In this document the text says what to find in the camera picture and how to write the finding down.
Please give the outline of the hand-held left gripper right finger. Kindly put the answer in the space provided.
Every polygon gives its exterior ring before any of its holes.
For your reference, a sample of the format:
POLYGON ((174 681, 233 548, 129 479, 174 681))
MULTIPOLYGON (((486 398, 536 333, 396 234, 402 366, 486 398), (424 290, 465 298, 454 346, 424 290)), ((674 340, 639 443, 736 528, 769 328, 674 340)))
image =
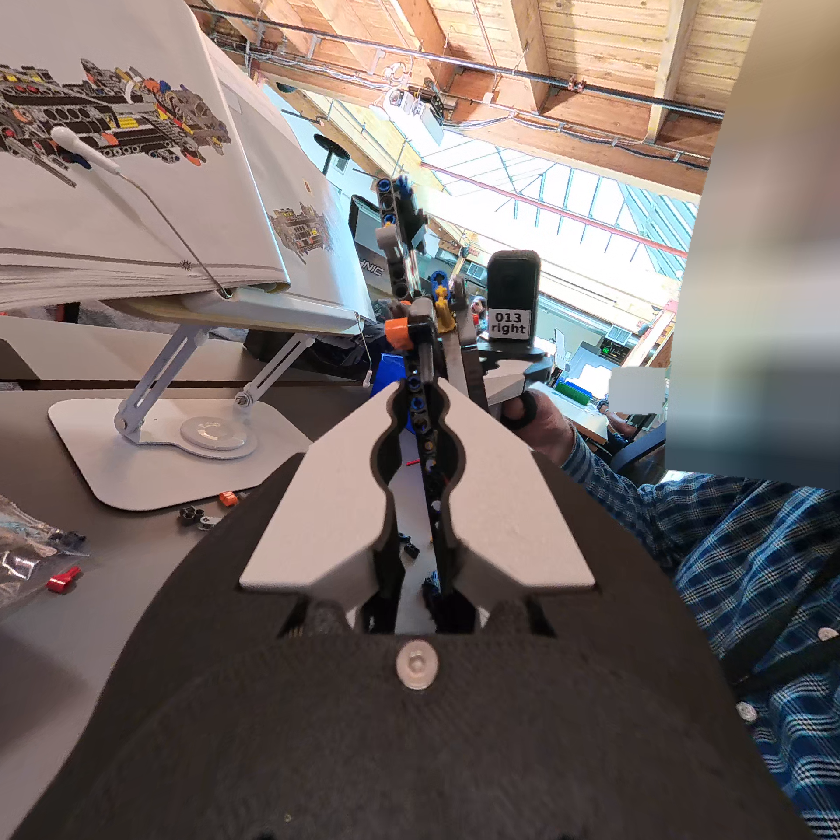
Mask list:
POLYGON ((440 499, 438 579, 490 613, 536 595, 583 593, 595 577, 534 453, 446 380, 439 431, 455 448, 440 499))

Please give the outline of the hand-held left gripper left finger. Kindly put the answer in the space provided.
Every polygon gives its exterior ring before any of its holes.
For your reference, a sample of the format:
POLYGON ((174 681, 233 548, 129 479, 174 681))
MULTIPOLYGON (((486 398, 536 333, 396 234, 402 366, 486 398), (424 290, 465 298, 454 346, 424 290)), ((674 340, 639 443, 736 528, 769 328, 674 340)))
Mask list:
POLYGON ((403 585, 389 483, 402 463, 405 382, 308 448, 239 577, 248 593, 340 606, 357 632, 391 632, 403 585))

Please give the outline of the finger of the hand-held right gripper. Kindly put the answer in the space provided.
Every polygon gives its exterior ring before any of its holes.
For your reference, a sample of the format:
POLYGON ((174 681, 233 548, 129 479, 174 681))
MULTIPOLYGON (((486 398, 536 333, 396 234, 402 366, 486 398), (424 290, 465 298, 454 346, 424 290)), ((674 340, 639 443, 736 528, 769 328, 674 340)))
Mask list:
POLYGON ((457 330, 443 334, 447 381, 486 413, 490 411, 484 371, 477 347, 462 345, 457 330))

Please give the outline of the person's right forearm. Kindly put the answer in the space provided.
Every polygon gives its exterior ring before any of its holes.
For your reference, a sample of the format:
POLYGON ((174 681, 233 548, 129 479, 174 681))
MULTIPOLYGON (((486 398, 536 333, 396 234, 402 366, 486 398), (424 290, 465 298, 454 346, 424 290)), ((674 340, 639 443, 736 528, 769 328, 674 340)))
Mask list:
POLYGON ((594 456, 574 430, 570 453, 561 455, 560 462, 667 574, 677 571, 701 531, 718 519, 719 501, 727 493, 726 480, 706 475, 636 487, 594 456))

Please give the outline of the black lego box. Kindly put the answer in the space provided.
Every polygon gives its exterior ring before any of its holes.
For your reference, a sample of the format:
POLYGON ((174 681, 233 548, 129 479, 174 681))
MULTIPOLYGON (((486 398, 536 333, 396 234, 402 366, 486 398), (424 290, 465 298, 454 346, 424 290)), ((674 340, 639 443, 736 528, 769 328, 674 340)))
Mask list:
POLYGON ((369 248, 355 241, 354 246, 360 261, 360 267, 371 294, 380 298, 392 296, 392 283, 385 257, 378 250, 369 248))

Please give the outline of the lego instruction book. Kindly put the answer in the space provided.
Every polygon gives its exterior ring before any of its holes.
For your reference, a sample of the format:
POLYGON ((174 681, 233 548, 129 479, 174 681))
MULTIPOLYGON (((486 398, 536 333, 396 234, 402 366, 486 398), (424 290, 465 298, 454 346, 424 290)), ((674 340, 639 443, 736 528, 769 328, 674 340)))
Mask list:
POLYGON ((332 185, 184 2, 2 2, 2 309, 374 319, 332 185))

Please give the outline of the person's right hand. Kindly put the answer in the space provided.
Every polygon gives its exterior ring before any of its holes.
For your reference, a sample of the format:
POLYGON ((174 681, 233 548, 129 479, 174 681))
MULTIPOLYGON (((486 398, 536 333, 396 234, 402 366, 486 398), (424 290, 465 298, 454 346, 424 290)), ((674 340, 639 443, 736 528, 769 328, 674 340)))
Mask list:
POLYGON ((519 437, 535 452, 564 467, 577 443, 576 428, 546 394, 530 389, 520 399, 521 420, 527 422, 518 429, 519 437))

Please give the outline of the blue plastic bin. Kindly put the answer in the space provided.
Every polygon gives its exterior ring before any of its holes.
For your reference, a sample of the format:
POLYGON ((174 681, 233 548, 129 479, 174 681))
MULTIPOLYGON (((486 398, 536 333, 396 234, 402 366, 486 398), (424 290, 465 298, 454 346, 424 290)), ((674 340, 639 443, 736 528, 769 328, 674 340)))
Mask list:
POLYGON ((383 391, 388 385, 406 377, 405 360, 401 353, 383 353, 376 366, 371 384, 371 397, 383 391))

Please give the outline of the black office chair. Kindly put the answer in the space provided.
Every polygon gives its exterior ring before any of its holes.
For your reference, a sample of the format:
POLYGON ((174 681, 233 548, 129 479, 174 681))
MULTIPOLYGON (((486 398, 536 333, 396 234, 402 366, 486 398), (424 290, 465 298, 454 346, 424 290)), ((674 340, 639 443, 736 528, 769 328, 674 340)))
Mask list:
POLYGON ((655 485, 665 476, 665 431, 657 427, 637 437, 622 448, 610 461, 610 469, 627 478, 633 485, 655 485))

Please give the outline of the black computer monitor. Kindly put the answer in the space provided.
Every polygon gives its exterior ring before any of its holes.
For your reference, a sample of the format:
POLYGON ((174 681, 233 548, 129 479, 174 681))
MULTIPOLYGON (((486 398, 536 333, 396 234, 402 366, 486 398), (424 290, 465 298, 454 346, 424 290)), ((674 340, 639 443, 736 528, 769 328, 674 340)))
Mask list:
POLYGON ((379 210, 371 201, 359 194, 350 197, 349 226, 358 245, 376 251, 375 230, 381 225, 379 210))

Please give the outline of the white ceiling projector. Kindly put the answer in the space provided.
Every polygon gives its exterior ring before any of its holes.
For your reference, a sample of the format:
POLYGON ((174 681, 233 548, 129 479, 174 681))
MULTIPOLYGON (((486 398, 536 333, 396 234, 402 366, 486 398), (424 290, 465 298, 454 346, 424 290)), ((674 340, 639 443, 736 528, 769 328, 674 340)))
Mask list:
POLYGON ((439 149, 445 136, 445 111, 435 84, 391 87, 381 108, 419 154, 439 149))

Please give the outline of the white book stand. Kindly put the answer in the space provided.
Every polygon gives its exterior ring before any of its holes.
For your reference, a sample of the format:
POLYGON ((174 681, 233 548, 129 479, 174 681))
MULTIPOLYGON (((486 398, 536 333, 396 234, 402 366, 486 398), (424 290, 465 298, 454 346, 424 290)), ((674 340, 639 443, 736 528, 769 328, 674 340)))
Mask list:
POLYGON ((48 410, 52 427, 93 495, 123 511, 153 511, 257 487, 304 453, 309 438, 261 397, 316 338, 350 335, 373 319, 364 278, 315 297, 241 287, 155 299, 178 330, 128 398, 72 398, 48 410), (211 328, 289 332, 290 338, 233 398, 163 398, 211 328))

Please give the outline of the black pole lamp round shade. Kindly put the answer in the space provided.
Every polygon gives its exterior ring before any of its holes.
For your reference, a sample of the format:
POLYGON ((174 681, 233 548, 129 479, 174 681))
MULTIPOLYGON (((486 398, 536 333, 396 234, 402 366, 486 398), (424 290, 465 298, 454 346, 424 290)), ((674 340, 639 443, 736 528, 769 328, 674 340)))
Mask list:
POLYGON ((350 161, 350 153, 339 143, 321 133, 313 135, 314 143, 325 153, 325 160, 322 166, 322 173, 327 176, 333 164, 338 167, 339 172, 344 172, 350 161))

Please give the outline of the person's plaid shirt torso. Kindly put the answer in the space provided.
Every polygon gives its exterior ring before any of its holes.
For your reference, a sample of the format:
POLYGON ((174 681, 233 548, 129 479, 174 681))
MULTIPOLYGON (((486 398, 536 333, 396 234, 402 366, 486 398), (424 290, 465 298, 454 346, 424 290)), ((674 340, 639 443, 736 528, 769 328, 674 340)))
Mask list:
POLYGON ((838 642, 838 491, 722 479, 719 517, 675 587, 731 683, 765 681, 738 691, 738 716, 814 834, 838 838, 838 654, 801 675, 770 674, 838 642))

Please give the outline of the clear plastic parts bag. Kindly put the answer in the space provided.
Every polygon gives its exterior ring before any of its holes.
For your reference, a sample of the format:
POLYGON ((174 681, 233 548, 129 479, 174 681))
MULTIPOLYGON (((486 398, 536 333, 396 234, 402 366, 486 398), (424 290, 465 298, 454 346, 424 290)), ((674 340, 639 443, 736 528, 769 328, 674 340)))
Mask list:
POLYGON ((1 497, 1 611, 9 613, 46 589, 47 580, 87 561, 84 535, 49 525, 1 497))

